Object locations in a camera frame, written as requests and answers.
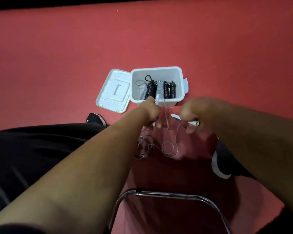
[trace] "person's left arm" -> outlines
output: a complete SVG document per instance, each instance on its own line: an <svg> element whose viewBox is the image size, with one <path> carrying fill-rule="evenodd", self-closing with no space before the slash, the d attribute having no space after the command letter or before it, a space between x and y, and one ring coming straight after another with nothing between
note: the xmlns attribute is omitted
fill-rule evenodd
<svg viewBox="0 0 293 234"><path fill-rule="evenodd" d="M46 233L103 233L128 176L142 126L159 107L149 97L91 138L0 212L0 225Z"/></svg>

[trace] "shoe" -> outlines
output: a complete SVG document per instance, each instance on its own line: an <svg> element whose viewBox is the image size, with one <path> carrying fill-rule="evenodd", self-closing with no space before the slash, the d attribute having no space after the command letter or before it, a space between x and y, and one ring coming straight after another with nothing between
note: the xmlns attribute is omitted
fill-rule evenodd
<svg viewBox="0 0 293 234"><path fill-rule="evenodd" d="M211 159L211 168L223 179L229 179L231 175L254 178L220 141L217 142L216 151Z"/></svg>
<svg viewBox="0 0 293 234"><path fill-rule="evenodd" d="M92 123L92 122L98 123L102 126L106 126L105 120L99 114L96 114L96 113L90 113L89 116L87 117L86 123Z"/></svg>

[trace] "plastic bin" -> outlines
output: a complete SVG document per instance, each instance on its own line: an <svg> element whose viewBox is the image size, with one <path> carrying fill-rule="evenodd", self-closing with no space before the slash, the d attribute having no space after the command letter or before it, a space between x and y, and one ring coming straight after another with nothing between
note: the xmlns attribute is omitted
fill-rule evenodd
<svg viewBox="0 0 293 234"><path fill-rule="evenodd" d="M184 99L185 94L189 91L188 80L183 78L182 70L180 67L157 67L157 68L143 68L143 69L134 69L131 71L132 81L129 87L130 92L130 101L136 104L140 104L143 100L139 100L140 96L144 90L145 85L137 86L137 80L142 80L145 82L145 76L150 75L154 81L162 80L171 82L172 80L176 84L176 98L165 99L167 107L173 107L177 102L180 102ZM165 106L164 99L160 99L158 105L160 107Z"/></svg>

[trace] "person's right arm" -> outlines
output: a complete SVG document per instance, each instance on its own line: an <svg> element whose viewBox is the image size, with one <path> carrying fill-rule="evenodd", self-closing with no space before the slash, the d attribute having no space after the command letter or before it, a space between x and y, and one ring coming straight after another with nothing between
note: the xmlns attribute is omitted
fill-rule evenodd
<svg viewBox="0 0 293 234"><path fill-rule="evenodd" d="M179 115L210 127L234 157L293 210L293 120L212 98L187 102Z"/></svg>

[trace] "person's left hand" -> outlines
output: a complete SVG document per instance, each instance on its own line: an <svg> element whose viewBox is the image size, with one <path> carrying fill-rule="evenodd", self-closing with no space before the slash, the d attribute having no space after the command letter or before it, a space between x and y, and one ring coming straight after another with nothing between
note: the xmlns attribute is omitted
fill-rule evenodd
<svg viewBox="0 0 293 234"><path fill-rule="evenodd" d="M160 114L160 107L155 104L155 99L150 96L147 100L143 101L139 107L143 108L147 112L149 117L148 122L154 122Z"/></svg>

